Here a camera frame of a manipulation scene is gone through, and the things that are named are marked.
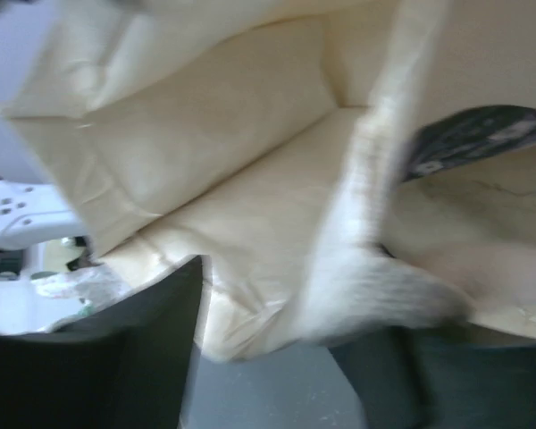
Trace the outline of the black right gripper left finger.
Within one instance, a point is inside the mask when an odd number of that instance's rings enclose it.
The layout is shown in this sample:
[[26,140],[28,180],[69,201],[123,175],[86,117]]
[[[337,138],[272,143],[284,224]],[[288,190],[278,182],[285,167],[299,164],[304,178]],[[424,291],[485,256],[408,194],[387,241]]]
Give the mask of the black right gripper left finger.
[[0,335],[0,428],[175,428],[202,257],[50,333]]

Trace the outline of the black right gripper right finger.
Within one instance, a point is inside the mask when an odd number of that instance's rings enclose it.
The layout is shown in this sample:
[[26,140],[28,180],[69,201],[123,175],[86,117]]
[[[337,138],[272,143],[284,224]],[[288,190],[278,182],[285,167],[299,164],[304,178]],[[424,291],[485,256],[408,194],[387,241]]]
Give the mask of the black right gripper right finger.
[[536,339],[385,328],[331,349],[366,428],[536,428]]

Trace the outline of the cream canvas tote bag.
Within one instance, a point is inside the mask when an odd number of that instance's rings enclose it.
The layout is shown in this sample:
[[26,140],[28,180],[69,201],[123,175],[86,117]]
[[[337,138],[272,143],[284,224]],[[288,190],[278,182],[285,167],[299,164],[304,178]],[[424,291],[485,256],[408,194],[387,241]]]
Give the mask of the cream canvas tote bag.
[[454,317],[536,341],[536,1],[59,1],[1,110],[216,361]]

